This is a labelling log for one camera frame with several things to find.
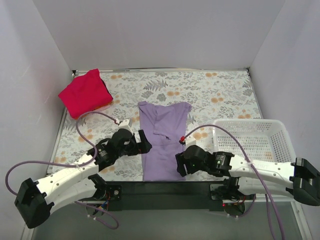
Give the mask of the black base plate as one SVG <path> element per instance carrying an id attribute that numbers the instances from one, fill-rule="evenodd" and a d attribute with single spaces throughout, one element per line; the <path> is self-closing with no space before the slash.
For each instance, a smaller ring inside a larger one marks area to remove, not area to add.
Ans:
<path id="1" fill-rule="evenodd" d="M 214 191 L 222 181 L 110 181 L 107 196 L 109 211 L 129 210 L 210 210 L 222 212 L 229 198 Z"/>

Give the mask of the purple t shirt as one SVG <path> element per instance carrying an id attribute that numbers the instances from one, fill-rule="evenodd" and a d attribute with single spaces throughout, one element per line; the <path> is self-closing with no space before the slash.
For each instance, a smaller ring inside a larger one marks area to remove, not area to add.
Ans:
<path id="1" fill-rule="evenodd" d="M 177 171 L 176 154 L 184 151 L 179 141 L 186 134 L 187 117 L 192 106 L 187 102 L 162 106 L 141 101 L 138 108 L 140 128 L 152 145 L 151 150 L 142 155 L 142 180 L 184 181 Z"/>

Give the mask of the orange folded t shirt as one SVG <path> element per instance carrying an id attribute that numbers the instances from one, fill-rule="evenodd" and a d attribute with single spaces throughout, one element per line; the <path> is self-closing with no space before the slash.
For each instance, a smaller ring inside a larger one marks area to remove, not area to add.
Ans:
<path id="1" fill-rule="evenodd" d="M 73 119 L 77 120 L 82 114 L 91 112 L 91 111 L 102 111 L 108 109 L 114 102 L 108 102 L 106 104 L 100 105 L 100 106 L 95 106 L 95 107 L 82 107 L 80 110 L 77 110 L 75 113 Z"/>

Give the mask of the red folded t shirt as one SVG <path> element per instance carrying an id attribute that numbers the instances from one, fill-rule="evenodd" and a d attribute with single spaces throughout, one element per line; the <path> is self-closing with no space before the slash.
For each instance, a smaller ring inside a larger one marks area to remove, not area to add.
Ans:
<path id="1" fill-rule="evenodd" d="M 97 68 L 76 77 L 59 93 L 58 97 L 72 118 L 82 107 L 96 107 L 113 101 L 113 97 L 101 79 L 100 71 Z"/>

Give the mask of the floral table mat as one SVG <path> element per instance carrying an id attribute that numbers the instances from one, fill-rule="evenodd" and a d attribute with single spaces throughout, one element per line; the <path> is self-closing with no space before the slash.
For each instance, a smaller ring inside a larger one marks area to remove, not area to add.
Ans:
<path id="1" fill-rule="evenodd" d="M 169 106 L 191 105 L 186 126 L 200 147 L 213 151 L 211 124 L 216 119 L 260 119 L 262 113 L 247 71 L 127 71 L 102 72 L 101 79 L 113 97 L 113 104 L 79 121 L 63 114 L 48 174 L 60 164 L 70 164 L 90 149 L 91 144 L 109 138 L 117 129 L 113 119 L 132 120 L 140 128 L 138 103 Z"/>

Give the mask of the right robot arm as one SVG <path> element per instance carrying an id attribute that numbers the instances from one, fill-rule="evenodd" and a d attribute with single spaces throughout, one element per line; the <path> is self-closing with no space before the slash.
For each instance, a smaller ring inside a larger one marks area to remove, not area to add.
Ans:
<path id="1" fill-rule="evenodd" d="M 250 160 L 230 152 L 203 150 L 189 146 L 176 154 L 177 172 L 185 177 L 203 171 L 215 177 L 228 177 L 227 195 L 267 194 L 292 197 L 308 206 L 320 204 L 320 172 L 305 158 L 295 162 Z"/>

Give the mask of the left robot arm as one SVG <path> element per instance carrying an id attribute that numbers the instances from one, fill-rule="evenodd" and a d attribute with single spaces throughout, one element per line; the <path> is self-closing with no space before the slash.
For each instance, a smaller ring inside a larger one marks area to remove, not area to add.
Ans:
<path id="1" fill-rule="evenodd" d="M 127 129 L 99 141 L 69 167 L 38 180 L 26 179 L 20 185 L 14 204 L 27 227 L 43 224 L 56 210 L 82 199 L 103 200 L 112 190 L 99 172 L 123 156 L 146 154 L 152 149 L 143 130 L 140 142 Z"/>

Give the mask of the white plastic basket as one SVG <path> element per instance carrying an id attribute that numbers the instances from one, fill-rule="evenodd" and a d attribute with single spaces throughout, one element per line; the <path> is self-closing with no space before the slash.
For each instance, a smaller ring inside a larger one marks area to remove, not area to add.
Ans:
<path id="1" fill-rule="evenodd" d="M 230 176 L 256 178 L 251 166 L 264 179 L 288 179 L 294 175 L 296 153 L 281 121 L 218 119 L 213 124 L 214 151 L 234 154 Z"/>

